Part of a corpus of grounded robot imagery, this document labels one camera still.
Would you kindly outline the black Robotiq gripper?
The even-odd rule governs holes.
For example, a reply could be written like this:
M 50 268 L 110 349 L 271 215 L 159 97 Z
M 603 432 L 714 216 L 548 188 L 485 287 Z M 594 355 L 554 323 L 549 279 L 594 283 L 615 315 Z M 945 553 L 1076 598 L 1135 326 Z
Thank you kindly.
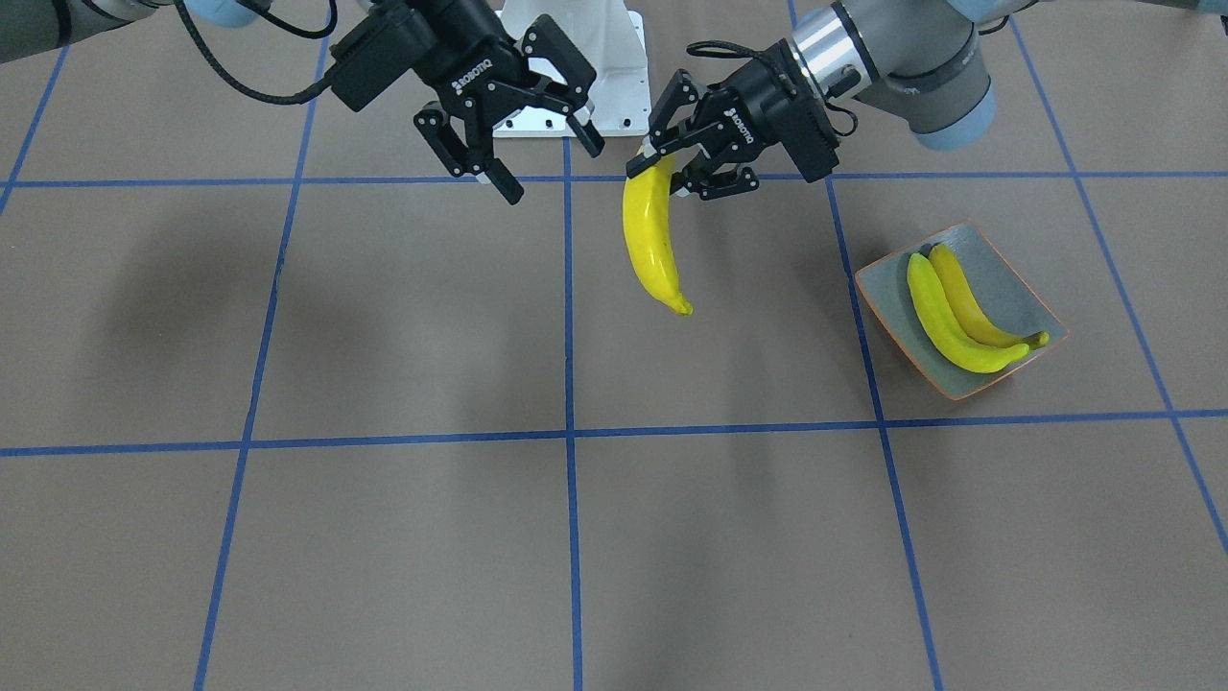
M 433 36 L 413 72 L 435 92 L 413 123 L 452 177 L 484 176 L 508 204 L 526 189 L 494 153 L 494 130 L 526 107 L 555 113 L 592 157 L 604 137 L 591 119 L 597 71 L 549 14 L 518 45 L 486 1 L 409 1 Z

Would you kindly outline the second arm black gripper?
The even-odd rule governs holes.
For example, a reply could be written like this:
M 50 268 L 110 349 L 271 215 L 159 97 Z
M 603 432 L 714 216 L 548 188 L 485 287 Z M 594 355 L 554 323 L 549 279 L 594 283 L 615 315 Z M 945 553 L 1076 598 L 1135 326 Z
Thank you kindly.
M 672 174 L 672 196 L 722 200 L 756 191 L 753 167 L 720 167 L 740 152 L 740 118 L 758 146 L 779 144 L 807 182 L 833 176 L 840 141 L 825 106 L 790 53 L 763 53 L 718 83 L 702 83 L 678 69 L 650 109 L 650 130 L 626 164 L 628 179 L 643 176 L 670 153 L 698 149 L 693 162 Z

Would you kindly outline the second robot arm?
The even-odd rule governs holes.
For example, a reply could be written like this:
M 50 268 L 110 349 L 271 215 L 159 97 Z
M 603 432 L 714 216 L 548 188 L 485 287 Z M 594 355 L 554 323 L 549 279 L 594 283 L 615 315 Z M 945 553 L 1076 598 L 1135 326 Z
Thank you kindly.
M 698 83 L 684 69 L 672 74 L 626 178 L 694 150 L 682 169 L 666 172 L 667 191 L 720 200 L 754 191 L 753 162 L 782 146 L 803 179 L 824 179 L 851 135 L 830 115 L 851 102 L 903 119 L 926 149 L 962 149 L 989 130 L 997 108 L 980 39 L 1027 9 L 1027 1 L 833 1 L 768 48 L 694 42 L 690 56 L 737 59 L 740 68 L 717 83 Z

